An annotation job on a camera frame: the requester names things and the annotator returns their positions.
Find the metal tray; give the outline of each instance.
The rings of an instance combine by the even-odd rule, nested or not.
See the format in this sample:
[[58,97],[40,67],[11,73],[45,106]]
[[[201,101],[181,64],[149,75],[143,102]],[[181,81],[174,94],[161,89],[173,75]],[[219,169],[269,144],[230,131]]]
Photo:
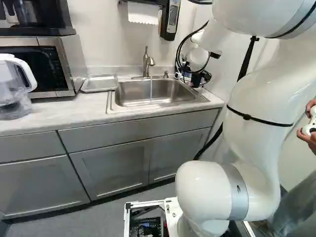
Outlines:
[[81,87],[85,93],[116,90],[119,86],[116,74],[96,74],[89,75]]

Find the wall-mounted dispenser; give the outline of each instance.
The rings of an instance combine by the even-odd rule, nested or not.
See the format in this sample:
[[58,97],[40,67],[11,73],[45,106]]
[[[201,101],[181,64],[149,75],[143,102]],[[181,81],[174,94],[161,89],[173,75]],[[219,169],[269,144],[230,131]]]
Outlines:
[[167,41],[174,40],[178,28],[181,0],[119,0],[119,3],[128,1],[161,6],[159,34]]

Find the human hand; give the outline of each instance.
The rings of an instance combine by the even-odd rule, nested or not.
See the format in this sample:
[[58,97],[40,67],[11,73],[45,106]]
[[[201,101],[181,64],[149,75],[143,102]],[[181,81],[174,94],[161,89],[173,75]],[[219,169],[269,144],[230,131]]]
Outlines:
[[308,136],[302,133],[302,128],[299,128],[296,132],[296,136],[306,142],[312,152],[316,155],[316,132],[312,132],[311,136]]
[[311,107],[313,107],[314,105],[316,105],[316,100],[310,100],[306,105],[305,114],[309,119],[311,118]]

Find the paper towel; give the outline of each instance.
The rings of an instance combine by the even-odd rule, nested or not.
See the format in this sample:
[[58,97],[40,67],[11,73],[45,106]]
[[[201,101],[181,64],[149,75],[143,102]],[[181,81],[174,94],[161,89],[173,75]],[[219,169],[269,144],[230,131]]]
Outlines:
[[158,5],[130,1],[127,4],[129,22],[158,25]]

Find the black strap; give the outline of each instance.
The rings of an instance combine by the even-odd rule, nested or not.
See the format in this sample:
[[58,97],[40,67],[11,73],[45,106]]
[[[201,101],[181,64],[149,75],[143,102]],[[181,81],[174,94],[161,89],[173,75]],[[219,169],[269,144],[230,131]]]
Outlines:
[[253,36],[250,38],[250,44],[247,49],[245,58],[243,59],[237,81],[239,81],[241,78],[243,78],[247,74],[250,58],[251,58],[253,47],[255,46],[256,41],[259,41],[259,38],[257,38],[256,36]]
[[296,25],[294,26],[291,30],[285,32],[282,35],[279,36],[275,36],[275,37],[266,37],[268,39],[275,39],[275,38],[280,38],[282,36],[288,35],[289,33],[292,33],[293,31],[295,31],[297,28],[299,28],[312,14],[312,12],[315,10],[316,8],[316,1],[314,2],[312,8],[307,12],[307,14],[303,17],[303,19]]
[[266,120],[263,120],[263,119],[254,118],[251,115],[243,114],[243,113],[241,113],[241,112],[239,112],[237,110],[234,110],[229,105],[227,105],[227,109],[229,109],[230,111],[234,112],[235,114],[237,114],[239,116],[242,116],[244,120],[253,120],[253,121],[256,121],[256,122],[260,122],[260,123],[264,123],[264,124],[272,125],[272,126],[278,126],[278,127],[291,127],[291,126],[293,126],[293,123],[288,124],[288,123],[270,122],[270,121],[266,121]]

